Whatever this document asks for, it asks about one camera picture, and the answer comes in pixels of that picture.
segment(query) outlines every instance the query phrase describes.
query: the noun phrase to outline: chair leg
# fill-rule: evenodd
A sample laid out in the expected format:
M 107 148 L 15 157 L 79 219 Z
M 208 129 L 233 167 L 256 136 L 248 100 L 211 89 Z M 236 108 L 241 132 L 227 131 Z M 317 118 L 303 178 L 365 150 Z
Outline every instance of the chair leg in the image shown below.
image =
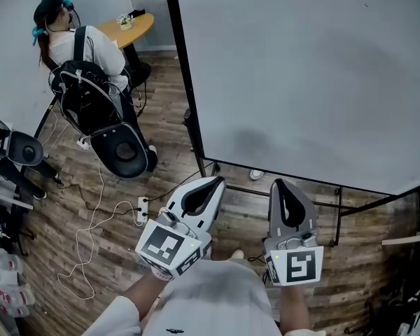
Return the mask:
M 22 248 L 22 243 L 20 242 L 20 237 L 17 238 L 17 245 L 19 246 L 20 253 L 22 256 L 28 256 L 28 253 L 25 253 Z
M 32 232 L 20 232 L 20 235 L 24 235 L 26 237 L 30 237 L 31 240 L 35 240 L 36 236 Z

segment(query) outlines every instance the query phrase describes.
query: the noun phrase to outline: black backpack frame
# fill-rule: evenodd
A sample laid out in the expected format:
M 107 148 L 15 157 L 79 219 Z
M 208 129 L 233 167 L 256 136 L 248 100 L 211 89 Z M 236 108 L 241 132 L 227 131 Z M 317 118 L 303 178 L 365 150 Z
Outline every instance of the black backpack frame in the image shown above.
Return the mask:
M 62 115 L 81 134 L 93 136 L 122 123 L 123 111 L 109 96 L 111 86 L 117 87 L 97 64 L 84 60 L 85 32 L 86 26 L 75 31 L 73 60 L 59 66 L 50 58 L 48 67 L 53 74 L 50 88 Z

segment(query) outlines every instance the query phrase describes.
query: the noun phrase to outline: white shirt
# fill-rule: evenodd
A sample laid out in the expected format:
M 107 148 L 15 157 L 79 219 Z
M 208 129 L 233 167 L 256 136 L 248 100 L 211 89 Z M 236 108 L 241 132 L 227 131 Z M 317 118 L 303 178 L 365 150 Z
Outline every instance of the white shirt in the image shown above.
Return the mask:
M 146 329 L 134 303 L 118 296 L 83 336 L 281 336 L 266 289 L 252 270 L 231 261 L 198 260 L 171 281 Z M 286 336 L 325 336 L 295 330 Z
M 50 42 L 50 57 L 57 64 L 63 64 L 73 59 L 74 31 L 55 32 L 52 35 L 59 34 L 56 39 L 52 39 L 54 41 Z M 120 91 L 123 91 L 127 86 L 127 77 L 120 75 L 126 63 L 123 53 L 106 35 L 93 26 L 86 27 L 85 36 L 85 60 L 100 66 L 109 77 L 110 82 L 116 85 Z M 88 41 L 87 37 L 92 39 L 93 44 Z

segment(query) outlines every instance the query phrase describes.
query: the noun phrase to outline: woman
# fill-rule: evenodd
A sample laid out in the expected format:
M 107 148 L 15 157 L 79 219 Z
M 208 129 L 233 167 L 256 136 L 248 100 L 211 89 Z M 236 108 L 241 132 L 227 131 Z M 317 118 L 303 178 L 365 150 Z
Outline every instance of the woman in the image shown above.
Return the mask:
M 34 12 L 34 43 L 38 41 L 41 61 L 47 67 L 50 66 L 50 59 L 58 65 L 73 59 L 75 30 L 69 28 L 72 19 L 69 10 L 72 8 L 70 0 L 42 0 Z M 148 171 L 152 171 L 157 164 L 157 151 L 154 146 L 146 145 L 140 131 L 125 72 L 125 57 L 118 47 L 95 27 L 87 26 L 85 35 L 88 43 L 84 45 L 84 58 L 100 66 L 109 77 L 109 81 L 122 92 L 120 100 L 123 117 L 139 135 L 148 154 Z

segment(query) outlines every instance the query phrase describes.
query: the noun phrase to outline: person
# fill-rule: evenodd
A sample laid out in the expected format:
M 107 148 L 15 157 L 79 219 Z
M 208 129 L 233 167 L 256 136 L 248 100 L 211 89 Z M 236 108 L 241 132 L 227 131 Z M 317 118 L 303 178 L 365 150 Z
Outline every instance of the person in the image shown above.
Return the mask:
M 57 65 L 73 59 L 75 29 L 69 28 L 73 16 L 65 1 L 42 0 L 34 11 L 34 43 L 38 42 L 41 49 L 40 62 L 47 67 L 50 66 L 50 59 Z M 130 94 L 129 74 L 125 70 L 125 57 L 97 28 L 87 26 L 85 36 L 85 60 L 97 64 L 109 77 L 109 82 L 121 91 L 123 118 L 134 128 L 143 147 L 148 151 L 148 170 L 152 170 L 157 164 L 157 151 L 154 146 L 147 146 L 139 128 Z
M 309 312 L 299 286 L 281 287 L 279 326 L 272 318 L 266 289 L 244 253 L 231 259 L 200 259 L 179 278 L 157 269 L 117 296 L 83 336 L 324 336 L 310 330 Z M 143 320 L 160 295 L 146 329 Z

